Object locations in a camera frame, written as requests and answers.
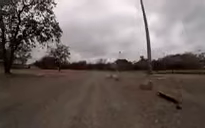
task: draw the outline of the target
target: treeline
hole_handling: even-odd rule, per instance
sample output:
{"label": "treeline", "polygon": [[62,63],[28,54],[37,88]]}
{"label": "treeline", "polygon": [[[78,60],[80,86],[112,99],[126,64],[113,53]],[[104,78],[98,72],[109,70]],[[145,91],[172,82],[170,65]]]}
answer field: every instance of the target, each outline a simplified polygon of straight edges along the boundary
{"label": "treeline", "polygon": [[[41,69],[56,69],[58,64],[53,57],[43,57],[40,61],[34,63]],[[183,53],[167,55],[152,61],[154,70],[186,70],[186,69],[205,69],[205,52],[200,54]],[[143,56],[136,62],[127,59],[117,59],[115,62],[106,62],[104,59],[98,60],[96,63],[87,63],[87,61],[79,61],[73,63],[60,64],[62,69],[72,70],[146,70],[147,59]]]}

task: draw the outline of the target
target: bare tree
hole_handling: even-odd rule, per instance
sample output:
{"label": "bare tree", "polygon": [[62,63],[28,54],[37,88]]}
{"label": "bare tree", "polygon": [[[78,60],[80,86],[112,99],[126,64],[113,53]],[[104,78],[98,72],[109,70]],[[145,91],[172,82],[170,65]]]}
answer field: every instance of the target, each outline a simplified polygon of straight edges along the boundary
{"label": "bare tree", "polygon": [[148,55],[148,73],[152,74],[152,53],[151,53],[151,44],[150,44],[150,35],[149,35],[149,25],[147,22],[146,11],[144,8],[143,0],[140,0],[140,3],[141,3],[143,20],[144,20],[145,31],[146,31],[147,55]]}
{"label": "bare tree", "polygon": [[53,12],[54,0],[0,0],[0,49],[10,73],[16,51],[59,42],[62,30]]}

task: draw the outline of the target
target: utility pole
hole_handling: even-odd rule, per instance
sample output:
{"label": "utility pole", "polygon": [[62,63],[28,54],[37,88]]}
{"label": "utility pole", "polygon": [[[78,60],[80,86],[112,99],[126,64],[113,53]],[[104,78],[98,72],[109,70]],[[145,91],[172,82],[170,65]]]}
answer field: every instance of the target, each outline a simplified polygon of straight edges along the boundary
{"label": "utility pole", "polygon": [[146,31],[146,41],[147,41],[147,56],[148,56],[148,74],[152,74],[152,55],[151,55],[151,44],[150,44],[150,35],[149,35],[149,26],[147,22],[146,12],[143,5],[143,0],[140,0],[142,13],[143,13],[143,20],[145,24],[145,31]]}

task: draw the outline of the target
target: cloud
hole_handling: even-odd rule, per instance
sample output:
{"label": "cloud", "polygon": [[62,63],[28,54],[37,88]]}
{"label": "cloud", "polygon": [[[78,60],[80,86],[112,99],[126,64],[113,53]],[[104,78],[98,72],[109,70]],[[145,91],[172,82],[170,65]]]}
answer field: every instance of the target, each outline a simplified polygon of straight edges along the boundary
{"label": "cloud", "polygon": [[[57,0],[71,60],[146,56],[139,0]],[[205,50],[205,0],[144,0],[153,57]]]}

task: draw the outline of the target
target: ground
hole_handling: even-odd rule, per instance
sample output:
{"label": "ground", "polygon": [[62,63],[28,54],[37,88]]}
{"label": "ground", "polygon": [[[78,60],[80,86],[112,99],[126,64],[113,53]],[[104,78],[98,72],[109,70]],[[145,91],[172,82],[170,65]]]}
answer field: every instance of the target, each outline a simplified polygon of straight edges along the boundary
{"label": "ground", "polygon": [[[15,73],[0,74],[0,128],[205,128],[205,75],[153,75],[145,91],[142,72],[119,81],[99,71]],[[182,110],[159,90],[182,99]]]}

